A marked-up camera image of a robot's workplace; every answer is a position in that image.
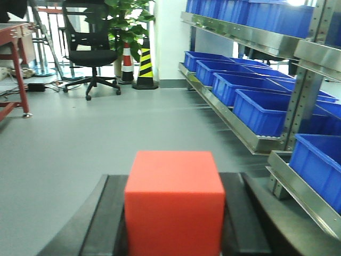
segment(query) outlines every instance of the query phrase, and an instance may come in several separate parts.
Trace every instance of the shelf rack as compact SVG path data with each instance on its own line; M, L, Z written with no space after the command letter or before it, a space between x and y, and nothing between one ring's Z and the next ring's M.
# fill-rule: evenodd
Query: shelf rack
M291 152L271 152L267 167L303 210L327 234L341 239L341 216L329 206L287 163Z
M252 49L284 59L295 58L295 48L300 40L298 37L282 35L193 13L182 12L181 18L183 22L193 27L206 30Z
M254 155L268 155L271 150L281 148L281 141L277 137L265 137L256 135L233 112L211 93L196 77L189 72L182 63L179 70L185 76L188 83L200 94L200 96L212 107L214 112L226 123L232 132Z
M341 81L341 50L325 45L329 28L335 25L332 24L332 20L340 13L341 0L317 0L307 39L192 13L181 14L183 22L192 26L192 33L193 29L199 28L275 57L300 59L297 82L291 95L281 138L264 138L255 135L233 114L231 108L223 105L195 78L194 73L188 72L182 64L179 65L180 71L190 85L253 154L266 154L273 150L268 159L271 167L267 167L271 175L269 188L272 192L281 197L285 194L283 191L287 191L322 230L339 240L341 240L340 214L290 168L288 162L295 146L295 134L305 130L306 121L312 115L323 78L329 77ZM194 51L192 41L193 38L191 38L191 50Z
M294 55L300 58L300 67L341 81L340 49L300 40Z

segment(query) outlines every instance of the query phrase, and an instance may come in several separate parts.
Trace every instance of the power adapter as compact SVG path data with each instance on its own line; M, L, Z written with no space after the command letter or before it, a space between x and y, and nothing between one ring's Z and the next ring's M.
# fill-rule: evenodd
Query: power adapter
M29 92L45 92L45 84L42 83L29 83L28 84Z

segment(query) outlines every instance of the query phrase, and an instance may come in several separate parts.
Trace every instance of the white wall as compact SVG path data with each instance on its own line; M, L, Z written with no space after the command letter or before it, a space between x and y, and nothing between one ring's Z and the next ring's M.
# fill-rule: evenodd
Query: white wall
M189 49L190 26L181 22L186 0L156 0L155 66L160 79L183 79L178 63Z
M181 20L186 4L187 0L156 0L156 22L150 34L152 44L155 39L151 54L156 79L184 79L178 64L190 48L190 25ZM197 29L196 51L232 56L232 42Z
M232 41L202 29L197 29L196 52L208 52L231 57L232 49Z

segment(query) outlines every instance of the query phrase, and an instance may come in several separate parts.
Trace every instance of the chair base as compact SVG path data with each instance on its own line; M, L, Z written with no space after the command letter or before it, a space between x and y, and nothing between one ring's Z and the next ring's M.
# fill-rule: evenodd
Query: chair base
M86 84L90 83L89 86L86 89L86 100L91 100L91 96L89 95L90 90L92 87L97 87L97 83L104 84L110 87L113 87L116 90L116 95L121 95L121 87L117 85L117 81L115 77L103 77L103 76L97 76L96 70L93 69L93 76L90 77L85 77L83 79L74 81L72 83L68 83L65 85L63 91L68 92L68 87L73 86L73 85L78 85L78 84Z

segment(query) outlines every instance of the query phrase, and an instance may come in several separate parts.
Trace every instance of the black platform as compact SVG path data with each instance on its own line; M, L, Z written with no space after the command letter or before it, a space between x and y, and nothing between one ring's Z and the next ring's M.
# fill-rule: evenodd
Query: black platform
M254 179L240 173L220 176L226 191L223 256L341 255L340 241L285 207ZM104 175L86 202L38 256L127 256L127 178Z

